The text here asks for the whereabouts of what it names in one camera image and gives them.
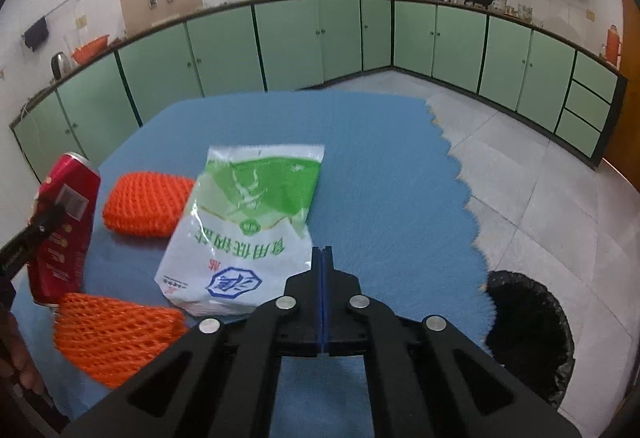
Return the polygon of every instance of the blue logo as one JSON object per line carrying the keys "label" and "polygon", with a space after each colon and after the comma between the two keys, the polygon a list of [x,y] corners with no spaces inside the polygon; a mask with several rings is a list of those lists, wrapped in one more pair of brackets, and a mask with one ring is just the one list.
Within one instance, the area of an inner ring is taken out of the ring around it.
{"label": "blue logo", "polygon": [[212,297],[235,299],[240,294],[255,290],[262,280],[251,270],[230,266],[214,274],[207,291]]}

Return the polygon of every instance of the black towel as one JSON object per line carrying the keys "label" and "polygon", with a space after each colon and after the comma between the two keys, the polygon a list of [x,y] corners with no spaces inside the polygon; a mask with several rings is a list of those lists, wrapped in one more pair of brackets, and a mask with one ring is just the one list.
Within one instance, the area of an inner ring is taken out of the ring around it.
{"label": "black towel", "polygon": [[49,29],[47,21],[42,16],[24,33],[24,44],[35,52],[47,40],[47,37],[49,37]]}

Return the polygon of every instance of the human hand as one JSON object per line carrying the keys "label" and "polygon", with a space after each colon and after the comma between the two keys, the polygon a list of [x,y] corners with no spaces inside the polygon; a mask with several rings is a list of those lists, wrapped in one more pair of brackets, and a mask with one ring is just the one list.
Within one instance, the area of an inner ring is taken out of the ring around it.
{"label": "human hand", "polygon": [[9,378],[18,371],[18,379],[25,389],[31,389],[35,394],[42,394],[44,381],[22,340],[18,321],[9,310],[3,307],[0,307],[0,341],[10,355],[10,358],[5,354],[0,355],[0,377]]}

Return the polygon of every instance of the metal screw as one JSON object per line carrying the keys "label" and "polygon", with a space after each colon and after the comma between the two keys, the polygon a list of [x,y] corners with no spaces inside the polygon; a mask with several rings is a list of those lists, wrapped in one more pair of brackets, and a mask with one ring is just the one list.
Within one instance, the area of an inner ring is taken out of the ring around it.
{"label": "metal screw", "polygon": [[447,327],[447,322],[439,315],[432,315],[425,320],[424,325],[432,332],[441,332]]}
{"label": "metal screw", "polygon": [[349,304],[354,308],[366,308],[369,303],[369,298],[366,295],[354,295],[349,299]]}
{"label": "metal screw", "polygon": [[203,333],[215,333],[220,329],[220,321],[218,319],[204,319],[198,329]]}
{"label": "metal screw", "polygon": [[283,295],[276,299],[276,306],[281,310],[291,310],[296,305],[296,300],[290,295]]}

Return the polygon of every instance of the kitchen countertop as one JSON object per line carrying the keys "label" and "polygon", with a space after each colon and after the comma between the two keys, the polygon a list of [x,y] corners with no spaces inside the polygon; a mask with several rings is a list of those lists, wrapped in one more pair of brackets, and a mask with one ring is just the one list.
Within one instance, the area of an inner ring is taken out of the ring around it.
{"label": "kitchen countertop", "polygon": [[[174,26],[175,24],[179,24],[179,23],[183,23],[185,21],[191,20],[191,19],[195,19],[197,17],[203,17],[205,15],[209,15],[209,14],[215,14],[216,12],[222,12],[224,10],[231,10],[233,8],[238,8],[240,6],[250,6],[252,4],[261,4],[264,2],[273,2],[273,1],[287,1],[287,0],[246,0],[246,1],[237,1],[237,2],[232,2],[232,3],[228,3],[228,4],[221,4],[218,6],[212,6],[209,8],[204,8],[202,10],[199,10],[197,12],[194,12],[191,15],[187,15],[187,16],[183,16],[180,18],[176,18],[174,20],[171,21],[167,21],[166,23],[162,23],[154,28],[150,28],[149,30],[146,30],[144,32],[141,32],[140,34],[137,34],[135,36],[132,36],[130,38],[127,38],[126,40],[123,40],[119,43],[114,43],[111,44],[107,50],[105,50],[104,52],[101,52],[100,54],[98,54],[97,56],[94,57],[94,59],[90,60],[89,62],[87,62],[86,64],[82,65],[82,66],[78,66],[77,68],[75,68],[68,76],[64,77],[63,79],[60,79],[58,82],[56,82],[55,84],[52,84],[50,86],[47,86],[46,88],[41,89],[40,91],[38,91],[36,94],[34,94],[32,97],[29,98],[29,100],[27,100],[27,102],[20,108],[20,114],[18,116],[16,116],[14,118],[14,120],[11,122],[11,124],[9,125],[10,128],[14,128],[21,120],[21,118],[24,116],[25,113],[27,113],[28,111],[31,111],[35,106],[37,106],[41,101],[43,101],[51,92],[53,92],[57,87],[59,87],[61,84],[64,84],[64,82],[68,81],[69,79],[71,79],[74,75],[76,75],[77,73],[81,72],[82,70],[84,70],[85,68],[87,68],[88,66],[90,66],[91,64],[97,62],[98,60],[102,59],[103,57],[106,57],[107,55],[115,52],[116,50],[119,50],[120,48],[133,43],[143,37],[146,37],[148,35],[154,34],[155,32],[158,32],[160,30],[164,30],[165,28],[169,28],[171,26]],[[478,6],[467,6],[461,3],[453,3],[453,2],[442,2],[442,1],[437,1],[437,0],[393,0],[393,1],[413,1],[413,2],[421,2],[421,3],[429,3],[429,4],[437,4],[440,6],[451,6],[454,8],[465,8],[466,10],[473,10],[474,12],[478,12],[480,14],[485,14],[485,15],[489,15],[489,16],[493,16],[493,17],[499,17],[501,19],[505,19],[511,22],[515,22],[518,24],[521,24],[523,26],[526,26],[527,28],[531,28],[532,30],[537,30],[539,32],[542,32],[550,37],[554,37],[556,39],[558,39],[559,41],[562,41],[563,43],[571,46],[572,48],[575,48],[576,50],[584,53],[587,57],[590,57],[591,59],[594,59],[595,61],[599,62],[599,63],[603,63],[603,61],[595,54],[593,54],[592,52],[588,51],[587,49],[585,49],[584,47],[577,45],[576,43],[569,41],[568,39],[555,34],[549,30],[546,30],[545,28],[541,28],[539,26],[534,26],[532,24],[529,24],[527,22],[524,22],[522,20],[520,20],[517,17],[513,17],[510,15],[505,15],[505,14],[498,14],[497,12],[494,12],[492,10],[485,10],[484,8],[479,8]],[[614,72],[616,75],[620,76],[620,72],[613,67],[612,65],[608,65],[607,67],[609,68],[609,70],[611,70],[612,72]]]}

